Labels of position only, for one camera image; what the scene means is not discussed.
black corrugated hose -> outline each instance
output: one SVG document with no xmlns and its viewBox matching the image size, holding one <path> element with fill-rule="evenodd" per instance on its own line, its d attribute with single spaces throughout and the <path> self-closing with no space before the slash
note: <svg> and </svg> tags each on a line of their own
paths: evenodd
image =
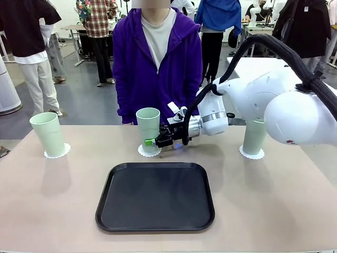
<svg viewBox="0 0 337 253">
<path fill-rule="evenodd" d="M 239 47 L 238 51 L 236 51 L 233 60 L 228 66 L 228 69 L 220 78 L 220 83 L 225 82 L 231 76 L 242 55 L 249 47 L 254 44 L 262 44 L 266 46 L 269 50 L 283 59 L 289 65 L 289 67 L 291 67 L 299 79 L 301 79 L 305 89 L 314 92 L 337 121 L 337 96 L 318 77 L 316 77 L 306 68 L 300 56 L 295 51 L 270 35 L 256 34 L 248 37 Z M 204 99 L 209 91 L 220 95 L 216 91 L 215 84 L 208 84 L 196 96 L 193 103 L 187 109 L 184 119 L 184 138 L 182 140 L 184 145 L 188 145 L 189 143 L 189 122 L 192 112 L 196 109 L 198 104 Z"/>
</svg>

cup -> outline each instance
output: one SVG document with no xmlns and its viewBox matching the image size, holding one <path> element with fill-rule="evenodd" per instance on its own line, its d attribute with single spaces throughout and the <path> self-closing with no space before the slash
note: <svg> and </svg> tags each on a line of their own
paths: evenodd
<svg viewBox="0 0 337 253">
<path fill-rule="evenodd" d="M 59 157 L 65 153 L 65 145 L 56 113 L 40 113 L 31 117 L 29 122 L 49 157 Z"/>
<path fill-rule="evenodd" d="M 155 139 L 159 135 L 160 111 L 156 108 L 142 108 L 136 112 L 137 123 L 141 134 L 143 150 L 147 153 L 156 152 L 159 148 L 146 140 Z"/>
<path fill-rule="evenodd" d="M 247 121 L 242 150 L 249 155 L 260 153 L 267 131 L 263 121 Z"/>
</svg>

blue jacket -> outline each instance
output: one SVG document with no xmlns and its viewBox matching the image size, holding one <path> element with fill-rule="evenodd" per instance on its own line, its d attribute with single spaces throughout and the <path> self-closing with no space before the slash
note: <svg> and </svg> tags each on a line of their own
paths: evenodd
<svg viewBox="0 0 337 253">
<path fill-rule="evenodd" d="M 137 123 L 137 110 L 157 108 L 161 122 L 173 117 L 167 106 L 189 106 L 195 99 L 202 79 L 199 25 L 173 8 L 177 17 L 168 40 L 167 53 L 159 71 L 152 59 L 143 26 L 141 9 L 132 9 L 120 20 L 113 33 L 118 114 L 122 122 Z"/>
<path fill-rule="evenodd" d="M 201 0 L 195 17 L 196 24 L 223 31 L 234 26 L 234 35 L 241 33 L 239 0 Z"/>
</svg>

person in purple hoodie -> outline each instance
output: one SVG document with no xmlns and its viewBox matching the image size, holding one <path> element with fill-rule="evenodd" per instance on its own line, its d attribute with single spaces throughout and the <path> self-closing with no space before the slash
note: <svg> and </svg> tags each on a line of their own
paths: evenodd
<svg viewBox="0 0 337 253">
<path fill-rule="evenodd" d="M 113 76 L 123 124 L 137 124 L 137 110 L 146 107 L 160 110 L 167 123 L 174 116 L 167 104 L 189 106 L 202 80 L 200 26 L 170 8 L 170 0 L 151 4 L 164 1 L 167 8 L 131 9 L 114 29 Z"/>
</svg>

dark maroon sweater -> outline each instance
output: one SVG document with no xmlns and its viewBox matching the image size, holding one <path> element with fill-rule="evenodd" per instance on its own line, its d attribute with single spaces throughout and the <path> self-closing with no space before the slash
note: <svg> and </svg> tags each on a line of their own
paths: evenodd
<svg viewBox="0 0 337 253">
<path fill-rule="evenodd" d="M 46 0 L 0 0 L 0 31 L 5 31 L 14 56 L 27 57 L 45 50 L 40 18 L 46 25 L 61 20 Z"/>
</svg>

